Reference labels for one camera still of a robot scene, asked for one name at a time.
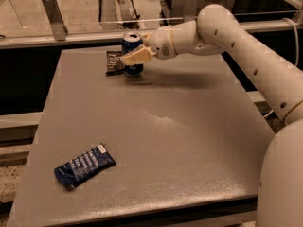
black surface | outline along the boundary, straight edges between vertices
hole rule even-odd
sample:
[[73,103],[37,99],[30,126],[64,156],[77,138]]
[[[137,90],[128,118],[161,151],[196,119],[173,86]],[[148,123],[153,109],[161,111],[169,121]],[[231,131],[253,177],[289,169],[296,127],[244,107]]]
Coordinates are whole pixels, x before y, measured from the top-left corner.
[[0,201],[0,215],[9,213],[11,207],[12,207],[12,201],[9,201],[9,202]]
[[80,44],[0,50],[0,115],[40,112],[63,49],[114,44]]

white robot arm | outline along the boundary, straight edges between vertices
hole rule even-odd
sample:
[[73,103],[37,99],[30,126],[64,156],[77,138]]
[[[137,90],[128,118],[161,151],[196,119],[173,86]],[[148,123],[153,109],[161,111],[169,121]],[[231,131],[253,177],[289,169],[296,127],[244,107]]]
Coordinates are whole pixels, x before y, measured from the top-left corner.
[[303,72],[248,34],[229,10],[220,5],[202,9],[197,22],[155,30],[145,46],[125,55],[122,61],[132,64],[148,61],[152,55],[165,60],[181,53],[211,55],[223,51],[232,56],[287,125],[274,137],[264,157],[257,226],[301,226]]

gray table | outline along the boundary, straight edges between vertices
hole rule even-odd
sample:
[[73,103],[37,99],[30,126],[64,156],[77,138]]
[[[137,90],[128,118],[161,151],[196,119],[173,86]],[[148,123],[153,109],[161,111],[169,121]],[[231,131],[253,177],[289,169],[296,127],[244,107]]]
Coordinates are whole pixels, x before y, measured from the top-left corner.
[[[274,134],[221,56],[106,77],[103,47],[63,51],[8,226],[122,218],[250,198]],[[53,169],[99,142],[116,166],[74,191]]]

glass panel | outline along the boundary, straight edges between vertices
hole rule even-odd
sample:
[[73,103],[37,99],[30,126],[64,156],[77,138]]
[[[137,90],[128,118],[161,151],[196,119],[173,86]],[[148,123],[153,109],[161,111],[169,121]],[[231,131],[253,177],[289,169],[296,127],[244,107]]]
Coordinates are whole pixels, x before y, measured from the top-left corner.
[[[292,17],[297,8],[283,0],[57,0],[69,34],[153,29],[178,24],[211,3],[228,7],[241,22]],[[42,0],[0,0],[0,34],[52,35]]]

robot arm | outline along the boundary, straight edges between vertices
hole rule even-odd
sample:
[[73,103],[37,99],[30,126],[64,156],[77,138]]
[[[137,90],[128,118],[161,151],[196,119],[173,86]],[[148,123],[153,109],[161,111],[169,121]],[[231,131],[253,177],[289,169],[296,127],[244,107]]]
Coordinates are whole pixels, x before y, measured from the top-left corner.
[[[140,62],[150,61],[153,54],[166,60],[182,53],[227,51],[285,124],[303,118],[303,72],[248,34],[225,7],[210,5],[201,10],[197,22],[157,29],[145,46],[150,54]],[[137,63],[140,49],[122,61]]]

